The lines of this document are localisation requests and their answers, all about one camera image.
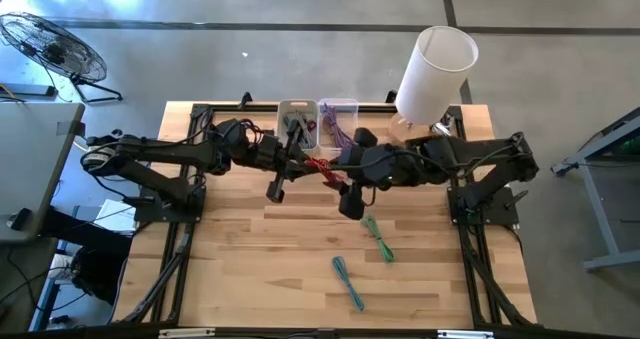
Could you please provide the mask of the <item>white paper sheet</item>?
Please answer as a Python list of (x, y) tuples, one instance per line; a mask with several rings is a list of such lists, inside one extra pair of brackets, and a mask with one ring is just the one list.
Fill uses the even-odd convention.
[(136, 226), (135, 213), (136, 209), (128, 204), (106, 199), (93, 223), (114, 232), (131, 232)]

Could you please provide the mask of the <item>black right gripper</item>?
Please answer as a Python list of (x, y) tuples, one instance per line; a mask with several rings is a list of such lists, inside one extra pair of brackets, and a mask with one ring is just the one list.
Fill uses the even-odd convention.
[[(394, 173), (395, 157), (400, 147), (379, 144), (378, 138), (367, 128), (357, 128), (354, 144), (342, 151), (338, 160), (330, 161), (330, 170), (342, 170), (349, 183), (342, 183), (338, 189), (340, 202), (338, 210), (349, 219), (360, 220), (367, 204), (362, 199), (364, 187), (374, 189), (390, 188)], [(345, 182), (345, 176), (334, 172), (337, 182)]]

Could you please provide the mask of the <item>gray plastic bin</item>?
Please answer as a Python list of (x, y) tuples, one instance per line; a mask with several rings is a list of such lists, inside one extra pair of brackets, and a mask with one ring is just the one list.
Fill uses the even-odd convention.
[(303, 122), (303, 134), (299, 142), (306, 154), (316, 154), (319, 148), (319, 109), (314, 100), (283, 100), (278, 104), (276, 135), (280, 142), (287, 142), (289, 124), (297, 119)]

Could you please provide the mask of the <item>gray power strip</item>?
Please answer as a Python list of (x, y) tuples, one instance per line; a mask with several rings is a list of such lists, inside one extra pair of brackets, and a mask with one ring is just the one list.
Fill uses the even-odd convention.
[(51, 85), (5, 83), (0, 84), (0, 98), (21, 100), (54, 100), (58, 91)]

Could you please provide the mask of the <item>clear plastic bin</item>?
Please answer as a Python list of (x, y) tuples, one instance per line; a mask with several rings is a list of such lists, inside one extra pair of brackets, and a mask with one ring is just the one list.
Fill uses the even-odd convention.
[(336, 157), (354, 144), (358, 107), (358, 102), (350, 98), (324, 98), (318, 102), (318, 145), (323, 158)]

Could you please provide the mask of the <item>black bulky equipment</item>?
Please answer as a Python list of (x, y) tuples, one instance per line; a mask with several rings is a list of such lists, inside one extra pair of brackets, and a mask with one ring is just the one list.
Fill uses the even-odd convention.
[(132, 239), (50, 207), (40, 234), (76, 244), (71, 269), (75, 287), (102, 301), (116, 302), (118, 283)]

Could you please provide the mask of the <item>white shade table lamp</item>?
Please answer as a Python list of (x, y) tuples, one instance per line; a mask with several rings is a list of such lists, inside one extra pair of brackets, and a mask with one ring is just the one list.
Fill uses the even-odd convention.
[(460, 94), (478, 57), (476, 42), (459, 29), (434, 26), (422, 31), (394, 101), (397, 113), (389, 125), (391, 140), (404, 142), (431, 135), (432, 127)]

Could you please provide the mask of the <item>small black device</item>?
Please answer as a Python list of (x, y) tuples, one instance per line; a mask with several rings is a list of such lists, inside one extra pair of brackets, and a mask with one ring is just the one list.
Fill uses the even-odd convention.
[(12, 230), (20, 231), (26, 221), (30, 218), (32, 212), (28, 208), (21, 208), (19, 211), (9, 215), (7, 226)]

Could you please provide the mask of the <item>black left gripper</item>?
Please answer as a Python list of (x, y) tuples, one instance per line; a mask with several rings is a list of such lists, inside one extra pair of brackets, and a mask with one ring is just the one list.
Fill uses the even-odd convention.
[(287, 130), (287, 142), (283, 148), (276, 151), (274, 157), (275, 178), (268, 185), (266, 197), (273, 203), (281, 203), (285, 196), (283, 184), (285, 180), (293, 182), (295, 179), (312, 175), (319, 166), (317, 159), (304, 155), (299, 146), (303, 134), (300, 121), (294, 119)]

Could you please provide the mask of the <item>black floor fan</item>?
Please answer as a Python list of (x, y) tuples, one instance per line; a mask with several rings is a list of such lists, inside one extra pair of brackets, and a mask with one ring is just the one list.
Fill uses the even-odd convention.
[(82, 39), (62, 26), (27, 12), (0, 15), (0, 34), (21, 54), (69, 80), (84, 104), (121, 102), (119, 91), (99, 85), (107, 64)]

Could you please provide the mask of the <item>silver metal bracket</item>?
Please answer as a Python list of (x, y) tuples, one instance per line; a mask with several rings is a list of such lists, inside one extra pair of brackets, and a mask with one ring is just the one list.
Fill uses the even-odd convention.
[(215, 336), (215, 328), (171, 328), (162, 329), (158, 333), (158, 339), (206, 338)]
[(438, 330), (437, 339), (495, 339), (491, 331)]

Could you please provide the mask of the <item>gray side table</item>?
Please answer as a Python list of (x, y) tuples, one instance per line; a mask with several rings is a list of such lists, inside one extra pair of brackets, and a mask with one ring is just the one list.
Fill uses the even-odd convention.
[[(35, 239), (76, 135), (84, 133), (80, 103), (0, 103), (0, 243)], [(10, 214), (32, 214), (20, 231)]]

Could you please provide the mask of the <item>blue-gray metal table frame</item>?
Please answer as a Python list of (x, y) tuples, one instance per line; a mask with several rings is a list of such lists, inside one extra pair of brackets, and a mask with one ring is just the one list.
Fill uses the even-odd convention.
[(607, 250), (585, 261), (585, 270), (640, 264), (640, 107), (551, 167), (558, 177), (573, 169), (582, 177)]

